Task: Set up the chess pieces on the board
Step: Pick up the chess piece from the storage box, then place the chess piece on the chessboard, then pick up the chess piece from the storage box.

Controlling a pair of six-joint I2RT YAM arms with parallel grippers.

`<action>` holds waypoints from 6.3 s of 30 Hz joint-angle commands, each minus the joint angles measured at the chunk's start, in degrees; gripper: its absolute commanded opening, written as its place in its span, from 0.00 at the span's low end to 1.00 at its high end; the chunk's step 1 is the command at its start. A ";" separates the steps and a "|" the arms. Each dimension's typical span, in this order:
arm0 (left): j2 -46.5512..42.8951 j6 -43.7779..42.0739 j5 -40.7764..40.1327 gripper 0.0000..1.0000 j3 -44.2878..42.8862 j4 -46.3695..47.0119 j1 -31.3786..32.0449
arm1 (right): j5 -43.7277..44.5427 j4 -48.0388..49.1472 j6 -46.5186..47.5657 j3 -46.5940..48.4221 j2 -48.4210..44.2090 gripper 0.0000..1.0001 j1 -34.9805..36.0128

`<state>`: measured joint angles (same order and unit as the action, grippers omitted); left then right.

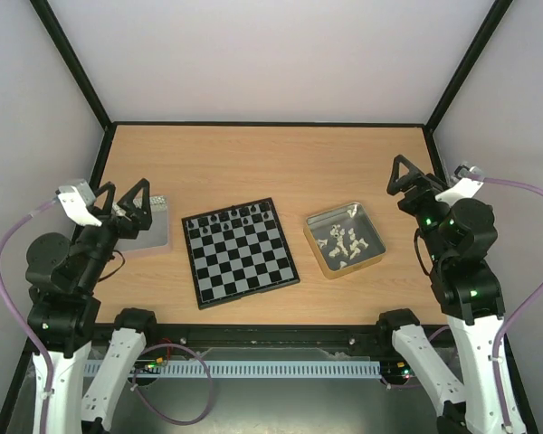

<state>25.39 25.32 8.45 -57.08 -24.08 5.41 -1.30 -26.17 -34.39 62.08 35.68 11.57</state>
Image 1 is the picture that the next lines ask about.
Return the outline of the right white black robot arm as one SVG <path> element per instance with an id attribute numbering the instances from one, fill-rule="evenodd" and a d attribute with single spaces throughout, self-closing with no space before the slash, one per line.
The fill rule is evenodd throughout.
<path id="1" fill-rule="evenodd" d="M 405 156 L 393 160 L 386 191 L 415 217 L 432 266 L 425 274 L 460 357 L 456 376 L 408 308 L 378 318 L 378 347 L 400 354 L 427 393 L 440 433 L 525 433 L 500 333 L 505 307 L 500 282 L 486 261 L 498 238 L 490 205 L 476 199 L 476 167 L 459 166 L 454 186 L 426 174 Z"/>

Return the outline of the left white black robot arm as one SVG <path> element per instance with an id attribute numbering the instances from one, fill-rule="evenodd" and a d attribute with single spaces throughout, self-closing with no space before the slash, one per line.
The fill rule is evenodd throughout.
<path id="1" fill-rule="evenodd" d="M 121 198 L 106 183 L 84 180 L 58 188 L 55 201 L 81 226 L 75 241 L 57 232 L 37 238 L 26 253 L 33 307 L 27 324 L 37 336 L 36 433 L 108 433 L 129 373 L 154 337 L 154 312 L 125 308 L 90 388 L 82 389 L 100 301 L 95 287 L 119 240 L 134 240 L 152 224 L 150 183 L 140 179 Z"/>

